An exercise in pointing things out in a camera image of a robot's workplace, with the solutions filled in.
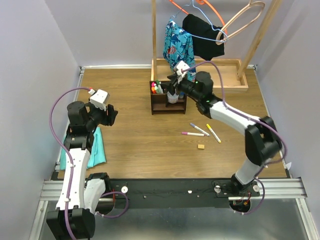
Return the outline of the small brown eraser block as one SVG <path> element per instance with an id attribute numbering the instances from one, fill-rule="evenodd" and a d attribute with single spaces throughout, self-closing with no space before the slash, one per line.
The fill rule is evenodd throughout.
<path id="1" fill-rule="evenodd" d="M 197 145 L 197 149 L 198 150 L 204 150 L 205 149 L 205 145 L 204 144 L 198 144 Z"/>

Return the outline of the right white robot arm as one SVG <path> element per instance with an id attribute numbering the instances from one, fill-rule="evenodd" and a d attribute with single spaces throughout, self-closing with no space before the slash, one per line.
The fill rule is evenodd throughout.
<path id="1" fill-rule="evenodd" d="M 194 81 L 177 73 L 167 76 L 167 91 L 170 94 L 183 92 L 195 101 L 198 111 L 209 119 L 218 120 L 244 135 L 245 155 L 243 165 L 232 175 L 228 188 L 241 196 L 258 176 L 263 167 L 281 150 L 282 143 L 276 135 L 273 120 L 245 115 L 213 94 L 213 80 L 208 72 L 200 71 Z"/>

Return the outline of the green capped marker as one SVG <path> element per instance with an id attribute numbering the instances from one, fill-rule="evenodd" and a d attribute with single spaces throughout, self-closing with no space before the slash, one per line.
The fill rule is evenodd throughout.
<path id="1" fill-rule="evenodd" d="M 156 84 L 157 84 L 158 93 L 159 94 L 163 94 L 164 92 L 163 92 L 163 89 L 162 89 L 160 81 L 156 80 Z"/>

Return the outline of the purple capped marker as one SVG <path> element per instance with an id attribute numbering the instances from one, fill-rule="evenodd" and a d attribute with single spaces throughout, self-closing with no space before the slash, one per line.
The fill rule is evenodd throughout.
<path id="1" fill-rule="evenodd" d="M 196 126 L 193 123 L 190 123 L 190 126 L 192 126 L 193 128 L 195 128 L 196 130 L 198 130 L 199 132 L 201 132 L 202 134 L 204 134 L 205 136 L 209 137 L 210 134 L 206 131 L 204 131 L 203 129 L 201 129 L 200 127 Z"/>

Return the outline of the yellow capped marker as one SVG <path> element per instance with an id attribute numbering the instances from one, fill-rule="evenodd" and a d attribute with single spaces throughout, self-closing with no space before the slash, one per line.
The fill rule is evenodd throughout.
<path id="1" fill-rule="evenodd" d="M 212 127 L 207 123 L 206 127 L 208 128 L 208 130 L 211 132 L 211 134 L 214 136 L 214 138 L 216 139 L 216 141 L 221 144 L 222 141 L 220 140 L 220 138 L 218 137 L 218 135 L 214 132 L 214 130 L 212 129 Z"/>

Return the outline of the clear round pin container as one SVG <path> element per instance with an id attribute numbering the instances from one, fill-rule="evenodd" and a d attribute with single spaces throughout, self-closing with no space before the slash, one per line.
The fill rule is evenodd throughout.
<path id="1" fill-rule="evenodd" d="M 167 92 L 167 102 L 170 104 L 175 104 L 179 100 L 179 95 L 174 93 L 171 94 L 169 91 Z"/>

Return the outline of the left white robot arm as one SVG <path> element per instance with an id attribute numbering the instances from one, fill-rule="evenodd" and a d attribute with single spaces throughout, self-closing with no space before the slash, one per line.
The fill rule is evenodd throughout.
<path id="1" fill-rule="evenodd" d="M 112 190 L 107 173 L 86 177 L 94 132 L 98 125 L 112 126 L 118 111 L 111 104 L 99 109 L 91 102 L 74 101 L 67 106 L 67 114 L 64 180 L 55 210 L 48 212 L 46 222 L 57 240 L 89 240 L 95 233 L 99 199 Z"/>

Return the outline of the pink capped marker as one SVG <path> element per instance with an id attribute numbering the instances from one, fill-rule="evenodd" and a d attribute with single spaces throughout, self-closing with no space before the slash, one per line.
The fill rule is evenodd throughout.
<path id="1" fill-rule="evenodd" d="M 203 133 L 195 133 L 195 132 L 181 132 L 182 135 L 186 136 L 197 136 L 197 137 L 204 137 L 205 134 Z"/>

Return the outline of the orange black highlighter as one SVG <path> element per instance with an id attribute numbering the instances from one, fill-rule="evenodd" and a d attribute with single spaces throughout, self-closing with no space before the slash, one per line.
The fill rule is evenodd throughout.
<path id="1" fill-rule="evenodd" d="M 154 87 L 151 88 L 151 91 L 152 91 L 153 94 L 157 93 Z"/>

